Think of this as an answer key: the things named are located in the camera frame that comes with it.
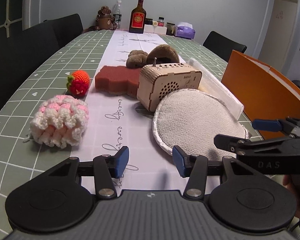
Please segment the chair backrest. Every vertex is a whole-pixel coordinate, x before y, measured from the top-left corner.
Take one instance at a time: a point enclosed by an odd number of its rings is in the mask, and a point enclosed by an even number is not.
[[[19,86],[58,50],[58,41],[49,22],[0,42],[0,110]]]
[[[210,32],[203,43],[203,46],[217,54],[226,62],[229,61],[232,50],[244,53],[247,49],[246,45],[232,41],[219,33]]]
[[[78,37],[82,31],[82,22],[79,14],[72,14],[55,20],[47,20],[52,25],[60,48]]]

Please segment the human hand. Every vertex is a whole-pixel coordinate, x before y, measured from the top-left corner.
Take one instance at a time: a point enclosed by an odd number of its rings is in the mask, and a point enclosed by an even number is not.
[[[295,186],[293,185],[292,179],[290,175],[285,175],[282,180],[282,184],[287,187],[287,189],[295,195],[297,198],[297,211],[295,216],[300,219],[300,197],[298,192],[296,191]]]

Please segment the brown plush slipper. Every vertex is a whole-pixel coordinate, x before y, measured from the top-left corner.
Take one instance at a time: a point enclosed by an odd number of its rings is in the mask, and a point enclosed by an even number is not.
[[[140,68],[147,64],[148,53],[143,50],[132,50],[126,62],[127,68]]]
[[[155,57],[157,58],[157,64],[180,63],[176,50],[167,44],[155,47],[147,57],[147,64],[153,64]]]

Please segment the crochet strawberry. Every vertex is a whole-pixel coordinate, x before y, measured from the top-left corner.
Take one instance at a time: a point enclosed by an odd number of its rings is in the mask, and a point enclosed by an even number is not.
[[[90,77],[87,72],[83,70],[77,70],[68,76],[67,89],[68,91],[77,97],[83,97],[90,84]]]

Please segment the checkered tablecloth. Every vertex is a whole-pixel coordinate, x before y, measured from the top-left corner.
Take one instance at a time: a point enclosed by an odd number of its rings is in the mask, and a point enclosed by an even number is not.
[[[71,153],[71,147],[24,143],[31,118],[40,103],[66,92],[67,76],[73,71],[82,69],[94,76],[112,34],[113,31],[89,32],[74,39],[31,74],[0,111],[0,239],[12,231],[4,208],[7,195]],[[161,37],[185,61],[194,57],[221,80],[227,64],[224,60],[194,41]],[[252,134],[251,140],[261,140],[244,114],[239,121]]]

